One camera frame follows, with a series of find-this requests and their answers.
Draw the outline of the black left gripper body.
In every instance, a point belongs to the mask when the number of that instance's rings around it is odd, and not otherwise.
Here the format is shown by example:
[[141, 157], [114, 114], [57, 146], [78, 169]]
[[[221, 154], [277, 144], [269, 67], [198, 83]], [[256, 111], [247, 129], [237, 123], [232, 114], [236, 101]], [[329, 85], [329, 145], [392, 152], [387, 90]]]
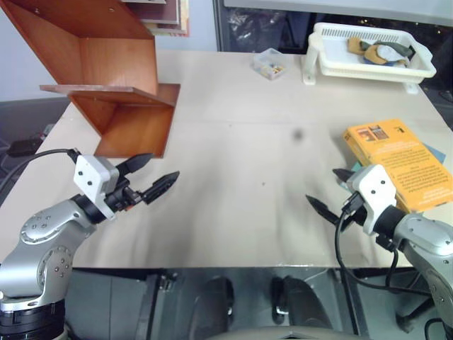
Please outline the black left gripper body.
[[142, 202], [143, 196], [141, 191], [130, 188], [130, 181], [125, 176], [119, 175], [113, 191], [105, 196], [104, 202], [116, 213]]

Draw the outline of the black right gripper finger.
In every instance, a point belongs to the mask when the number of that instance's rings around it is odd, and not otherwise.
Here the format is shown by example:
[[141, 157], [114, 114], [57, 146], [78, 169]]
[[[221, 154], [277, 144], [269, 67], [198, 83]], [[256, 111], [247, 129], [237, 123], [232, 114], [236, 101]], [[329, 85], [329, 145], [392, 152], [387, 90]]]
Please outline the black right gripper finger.
[[308, 200], [309, 204], [312, 206], [313, 209], [326, 221], [330, 222], [333, 225], [339, 223], [340, 218], [331, 212], [328, 209], [328, 206], [321, 202], [319, 199], [312, 197], [310, 195], [306, 195], [306, 199]]
[[337, 182], [343, 188], [348, 188], [348, 179], [352, 176], [352, 171], [348, 169], [333, 169], [332, 172], [336, 175]]

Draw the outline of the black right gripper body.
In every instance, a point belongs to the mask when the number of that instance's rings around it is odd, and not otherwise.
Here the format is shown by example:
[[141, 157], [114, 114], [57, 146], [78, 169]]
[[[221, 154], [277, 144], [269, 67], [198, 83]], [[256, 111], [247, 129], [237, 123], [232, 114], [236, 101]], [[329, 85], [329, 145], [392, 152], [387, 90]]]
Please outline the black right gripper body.
[[360, 193], [353, 193], [342, 206], [341, 227], [348, 227], [352, 222], [363, 226], [367, 218], [364, 198]]

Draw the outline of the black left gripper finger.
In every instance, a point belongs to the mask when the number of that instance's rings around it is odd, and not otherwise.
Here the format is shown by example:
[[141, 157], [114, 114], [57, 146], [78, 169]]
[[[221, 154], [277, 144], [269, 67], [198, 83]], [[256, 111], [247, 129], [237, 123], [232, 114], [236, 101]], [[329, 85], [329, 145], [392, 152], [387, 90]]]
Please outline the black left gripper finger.
[[153, 157], [154, 155], [152, 153], [136, 154], [133, 157], [119, 163], [115, 168], [119, 171], [119, 175], [128, 175], [140, 170]]
[[157, 179], [150, 188], [142, 193], [142, 201], [149, 205], [160, 198], [177, 181], [179, 175], [179, 171], [174, 171]]

